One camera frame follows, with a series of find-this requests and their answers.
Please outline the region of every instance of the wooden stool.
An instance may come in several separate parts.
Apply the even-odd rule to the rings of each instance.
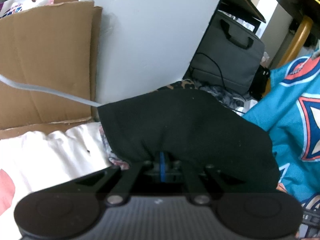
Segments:
[[[306,42],[310,32],[320,37],[320,1],[319,0],[277,0],[281,7],[294,19],[300,22],[299,28],[291,41],[287,51],[282,56],[278,67],[294,60],[303,44]],[[263,96],[271,90],[270,79]]]

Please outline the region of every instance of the white blanket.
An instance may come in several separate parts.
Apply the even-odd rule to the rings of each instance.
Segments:
[[[110,166],[99,125],[83,124],[47,136],[27,132],[0,140],[0,239],[21,238],[13,212],[29,193]]]

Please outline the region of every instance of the silver screw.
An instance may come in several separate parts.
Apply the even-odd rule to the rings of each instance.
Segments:
[[[193,200],[199,205],[208,204],[210,202],[210,198],[206,195],[198,195]]]
[[[123,201],[123,198],[121,196],[119,196],[119,195],[112,195],[112,196],[107,198],[107,201],[111,205],[117,205],[117,204],[120,204]]]

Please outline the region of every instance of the yellow wooden leg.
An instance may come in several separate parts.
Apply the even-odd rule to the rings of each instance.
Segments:
[[[312,25],[313,25],[313,20],[308,16],[304,16],[295,36],[293,37],[285,54],[282,56],[277,68],[287,64],[290,61],[293,61],[298,56],[300,50],[303,47],[303,44],[306,42],[310,34]],[[271,90],[270,79],[268,79],[266,90],[262,96],[264,97],[266,94],[270,92],[270,90]]]

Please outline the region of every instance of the black circular pad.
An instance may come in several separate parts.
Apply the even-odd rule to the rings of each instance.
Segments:
[[[295,234],[302,222],[300,203],[282,192],[225,194],[218,202],[217,213],[229,229],[256,239]]]
[[[14,219],[29,236],[61,239],[85,231],[99,214],[94,194],[35,192],[18,203]]]

